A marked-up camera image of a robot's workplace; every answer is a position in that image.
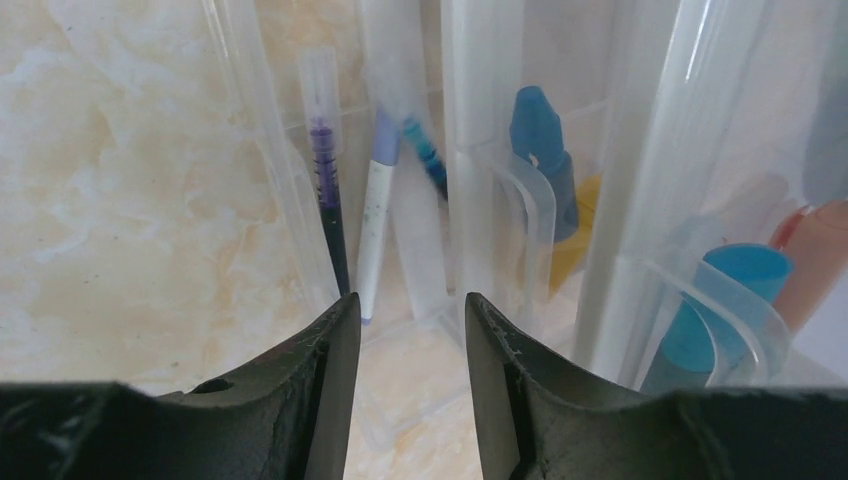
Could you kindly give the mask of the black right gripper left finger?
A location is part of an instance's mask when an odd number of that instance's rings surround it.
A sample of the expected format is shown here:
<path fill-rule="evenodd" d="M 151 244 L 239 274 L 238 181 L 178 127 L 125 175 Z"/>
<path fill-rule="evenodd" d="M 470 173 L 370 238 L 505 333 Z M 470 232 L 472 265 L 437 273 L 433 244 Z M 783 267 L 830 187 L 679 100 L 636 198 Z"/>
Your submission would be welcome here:
<path fill-rule="evenodd" d="M 356 294 L 188 392 L 5 383 L 5 479 L 339 479 L 361 342 Z"/>

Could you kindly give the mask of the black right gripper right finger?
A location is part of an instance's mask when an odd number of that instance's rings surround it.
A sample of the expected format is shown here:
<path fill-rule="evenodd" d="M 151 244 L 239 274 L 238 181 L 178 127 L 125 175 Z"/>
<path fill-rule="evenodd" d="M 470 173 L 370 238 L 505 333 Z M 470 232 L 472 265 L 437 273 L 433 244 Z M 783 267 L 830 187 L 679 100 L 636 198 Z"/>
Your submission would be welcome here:
<path fill-rule="evenodd" d="M 487 479 L 843 479 L 843 388 L 684 389 L 648 397 L 465 300 L 466 353 Z"/>

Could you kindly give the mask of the black marker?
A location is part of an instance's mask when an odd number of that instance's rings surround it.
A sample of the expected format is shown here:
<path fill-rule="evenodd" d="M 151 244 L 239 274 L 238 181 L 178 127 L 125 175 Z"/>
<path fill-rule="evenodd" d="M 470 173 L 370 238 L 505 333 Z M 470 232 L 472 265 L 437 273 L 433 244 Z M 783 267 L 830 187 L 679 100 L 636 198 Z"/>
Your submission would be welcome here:
<path fill-rule="evenodd" d="M 701 256 L 671 247 L 652 260 L 661 282 L 656 348 L 640 392 L 763 386 L 783 370 L 790 334 L 774 303 L 794 265 L 762 244 L 728 244 Z"/>

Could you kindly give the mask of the white plastic drawer organizer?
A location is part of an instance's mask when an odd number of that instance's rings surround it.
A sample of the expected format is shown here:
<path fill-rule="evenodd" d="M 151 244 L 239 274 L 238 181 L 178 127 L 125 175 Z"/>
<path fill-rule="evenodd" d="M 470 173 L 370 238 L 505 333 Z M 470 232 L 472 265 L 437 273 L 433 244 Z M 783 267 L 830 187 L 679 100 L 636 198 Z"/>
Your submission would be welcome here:
<path fill-rule="evenodd" d="M 843 1 L 359 1 L 296 33 L 204 10 L 258 116 L 311 309 L 358 293 L 375 450 L 468 390 L 463 303 L 625 387 L 847 383 Z"/>

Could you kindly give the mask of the blue marker cap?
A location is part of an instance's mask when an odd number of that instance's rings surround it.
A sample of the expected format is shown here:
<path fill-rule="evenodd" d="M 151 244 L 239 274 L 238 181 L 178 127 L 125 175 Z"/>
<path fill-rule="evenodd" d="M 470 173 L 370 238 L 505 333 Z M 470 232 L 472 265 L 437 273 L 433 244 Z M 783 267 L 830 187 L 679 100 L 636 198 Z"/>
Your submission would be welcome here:
<path fill-rule="evenodd" d="M 554 242 L 568 239 L 579 220 L 573 162 L 561 118 L 541 87 L 529 85 L 518 90 L 509 135 L 513 153 L 534 166 L 551 186 L 556 203 Z"/>

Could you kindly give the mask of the white blue pen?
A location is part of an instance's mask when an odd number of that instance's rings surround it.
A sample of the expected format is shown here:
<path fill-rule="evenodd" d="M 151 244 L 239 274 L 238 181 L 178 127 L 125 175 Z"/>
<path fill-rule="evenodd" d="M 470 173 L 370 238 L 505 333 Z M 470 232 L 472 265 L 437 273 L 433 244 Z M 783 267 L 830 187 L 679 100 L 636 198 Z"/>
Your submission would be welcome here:
<path fill-rule="evenodd" d="M 385 252 L 393 173 L 399 160 L 399 149 L 400 135 L 396 125 L 384 108 L 378 105 L 372 155 L 368 164 L 355 281 L 363 325 L 371 323 L 376 306 Z"/>

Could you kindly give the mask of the blue clear gel pen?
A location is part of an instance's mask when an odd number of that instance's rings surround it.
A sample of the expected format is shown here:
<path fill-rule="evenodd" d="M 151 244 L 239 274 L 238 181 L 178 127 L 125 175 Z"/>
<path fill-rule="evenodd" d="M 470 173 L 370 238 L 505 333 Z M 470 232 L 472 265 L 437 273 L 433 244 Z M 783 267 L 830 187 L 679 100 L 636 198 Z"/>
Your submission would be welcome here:
<path fill-rule="evenodd" d="M 421 161 L 425 172 L 438 193 L 448 199 L 447 170 L 438 150 L 421 122 L 415 117 L 408 117 L 402 122 L 404 138 L 411 144 Z"/>

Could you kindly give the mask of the orange cap clear marker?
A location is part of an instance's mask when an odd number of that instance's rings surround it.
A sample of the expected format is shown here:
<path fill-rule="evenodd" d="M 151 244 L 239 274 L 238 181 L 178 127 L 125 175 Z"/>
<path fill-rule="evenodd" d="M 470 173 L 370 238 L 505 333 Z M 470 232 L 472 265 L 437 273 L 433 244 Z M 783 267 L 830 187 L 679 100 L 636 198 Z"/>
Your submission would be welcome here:
<path fill-rule="evenodd" d="M 793 264 L 773 306 L 796 334 L 847 269 L 847 201 L 797 209 L 779 224 L 769 245 Z"/>

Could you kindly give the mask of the dark purple pen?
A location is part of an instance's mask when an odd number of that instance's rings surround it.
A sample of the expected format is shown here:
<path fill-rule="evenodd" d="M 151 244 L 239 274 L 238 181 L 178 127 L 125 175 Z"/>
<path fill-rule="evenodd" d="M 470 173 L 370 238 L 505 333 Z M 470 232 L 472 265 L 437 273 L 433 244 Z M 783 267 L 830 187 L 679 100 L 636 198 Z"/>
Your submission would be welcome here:
<path fill-rule="evenodd" d="M 298 53 L 304 124 L 313 157 L 324 237 L 339 293 L 350 292 L 336 158 L 343 140 L 335 49 L 312 46 Z"/>

